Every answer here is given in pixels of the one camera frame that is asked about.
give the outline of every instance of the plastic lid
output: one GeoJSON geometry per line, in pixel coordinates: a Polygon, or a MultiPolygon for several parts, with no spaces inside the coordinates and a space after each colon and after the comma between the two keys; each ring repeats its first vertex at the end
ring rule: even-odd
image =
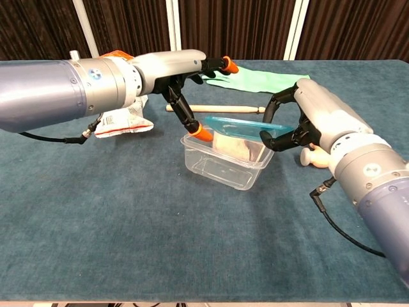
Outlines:
{"type": "Polygon", "coordinates": [[[259,133],[262,130],[269,132],[273,138],[293,130],[293,127],[290,126],[216,116],[207,116],[204,122],[220,134],[234,138],[248,139],[250,141],[261,141],[259,133]]]}

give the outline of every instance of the wooden stick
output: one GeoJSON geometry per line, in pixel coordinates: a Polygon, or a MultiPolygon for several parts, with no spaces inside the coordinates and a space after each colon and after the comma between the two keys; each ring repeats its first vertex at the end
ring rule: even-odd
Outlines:
{"type": "MultiPolygon", "coordinates": [[[[207,106],[190,105],[193,112],[202,113],[264,113],[265,107],[246,107],[246,106],[207,106]]],[[[173,112],[170,104],[166,105],[167,112],[173,112]]]]}

